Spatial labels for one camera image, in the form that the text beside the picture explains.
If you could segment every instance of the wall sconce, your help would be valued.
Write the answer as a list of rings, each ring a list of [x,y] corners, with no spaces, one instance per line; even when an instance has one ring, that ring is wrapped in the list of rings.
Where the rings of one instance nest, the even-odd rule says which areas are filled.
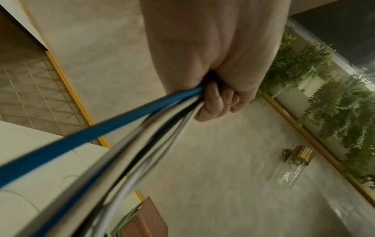
[[[276,169],[275,181],[281,186],[291,189],[314,157],[314,152],[306,146],[296,146],[294,150],[284,149],[281,156],[285,162]]]

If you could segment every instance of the yellow edge strip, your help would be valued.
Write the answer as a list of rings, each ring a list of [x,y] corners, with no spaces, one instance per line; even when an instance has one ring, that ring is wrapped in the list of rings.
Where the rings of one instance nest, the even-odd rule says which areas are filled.
[[[344,168],[335,157],[332,156],[330,151],[328,151],[315,137],[313,137],[304,127],[298,128],[298,122],[288,115],[288,113],[270,96],[263,96],[268,103],[270,103],[295,129],[297,129],[338,171],[342,171]],[[365,190],[361,184],[353,177],[346,177],[349,182],[363,195],[365,198],[375,207],[375,199],[372,195]]]
[[[75,91],[73,90],[73,88],[71,87],[71,85],[69,84],[68,80],[66,79],[66,77],[65,77],[64,73],[62,72],[61,68],[57,64],[57,62],[54,59],[54,57],[52,56],[51,52],[46,51],[46,53],[48,55],[48,58],[51,60],[51,63],[55,67],[57,73],[61,77],[61,80],[65,84],[65,86],[68,89],[68,91],[71,94],[71,96],[73,97],[73,99],[74,99],[75,103],[77,104],[78,108],[81,110],[82,115],[85,117],[85,119],[87,120],[87,122],[89,123],[90,126],[94,125],[95,124],[94,121],[91,119],[90,115],[87,113],[85,107],[83,106],[83,104],[79,100],[77,94],[75,93]],[[102,146],[104,146],[104,147],[106,147],[106,148],[109,149],[109,145],[108,145],[107,141],[103,137],[98,137],[98,140],[102,144]],[[136,195],[137,195],[137,197],[139,198],[140,201],[144,201],[143,196],[141,195],[141,193],[138,190],[136,190],[135,193],[136,193]]]

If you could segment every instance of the gold cap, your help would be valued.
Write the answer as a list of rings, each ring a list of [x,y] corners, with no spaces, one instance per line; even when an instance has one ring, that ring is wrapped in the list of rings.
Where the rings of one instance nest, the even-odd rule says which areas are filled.
[[[307,162],[307,165],[309,165],[310,161],[314,157],[314,152],[306,146],[296,146],[290,155],[301,157]]]

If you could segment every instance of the green plant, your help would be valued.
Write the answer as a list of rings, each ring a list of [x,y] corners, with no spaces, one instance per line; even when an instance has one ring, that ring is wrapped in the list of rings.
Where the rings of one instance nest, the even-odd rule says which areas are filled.
[[[369,78],[363,71],[348,79],[327,81],[312,98],[302,121],[321,126],[322,138],[341,138],[349,149],[344,168],[362,180],[373,180],[367,168],[375,160],[375,92],[369,90]]]
[[[259,87],[257,98],[276,86],[282,88],[279,93],[296,88],[307,76],[319,75],[323,79],[330,77],[328,68],[332,63],[333,50],[328,46],[309,42],[296,53],[293,49],[296,38],[289,32],[290,29],[284,32],[280,48]]]

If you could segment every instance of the hand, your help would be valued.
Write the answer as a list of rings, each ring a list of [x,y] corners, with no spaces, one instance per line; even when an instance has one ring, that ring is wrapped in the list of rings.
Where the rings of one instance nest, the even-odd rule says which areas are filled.
[[[140,0],[151,57],[167,93],[199,85],[211,69],[204,122],[256,95],[281,41],[290,0]]]

